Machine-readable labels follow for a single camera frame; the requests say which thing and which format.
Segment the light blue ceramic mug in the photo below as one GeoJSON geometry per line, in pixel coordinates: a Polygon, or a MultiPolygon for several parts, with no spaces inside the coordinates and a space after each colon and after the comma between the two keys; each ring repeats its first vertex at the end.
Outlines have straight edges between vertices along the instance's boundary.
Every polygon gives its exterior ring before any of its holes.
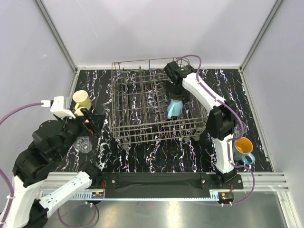
{"type": "Polygon", "coordinates": [[[169,105],[167,108],[168,118],[177,117],[181,114],[183,108],[183,102],[181,100],[173,100],[169,101],[169,105]]]}

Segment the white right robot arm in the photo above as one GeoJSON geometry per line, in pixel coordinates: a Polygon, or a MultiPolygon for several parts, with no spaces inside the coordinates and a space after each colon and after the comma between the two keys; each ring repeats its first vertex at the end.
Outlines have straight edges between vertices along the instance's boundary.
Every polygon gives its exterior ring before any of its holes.
{"type": "Polygon", "coordinates": [[[164,67],[164,72],[170,80],[165,88],[168,118],[179,116],[191,95],[206,109],[206,131],[214,140],[217,156],[215,183],[221,189],[227,188],[237,174],[232,142],[240,118],[236,114],[235,102],[213,91],[191,65],[179,66],[172,61],[164,67]]]}

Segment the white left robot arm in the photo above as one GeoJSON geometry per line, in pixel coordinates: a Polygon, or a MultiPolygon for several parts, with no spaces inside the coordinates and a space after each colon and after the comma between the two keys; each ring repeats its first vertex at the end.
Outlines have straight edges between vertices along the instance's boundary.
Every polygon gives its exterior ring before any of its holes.
{"type": "Polygon", "coordinates": [[[37,199],[40,187],[58,166],[78,137],[97,136],[106,116],[81,108],[83,116],[56,117],[45,121],[32,134],[33,142],[13,166],[7,203],[0,215],[2,228],[42,228],[64,203],[79,191],[105,186],[103,173],[85,162],[77,175],[51,194],[37,199]]]}

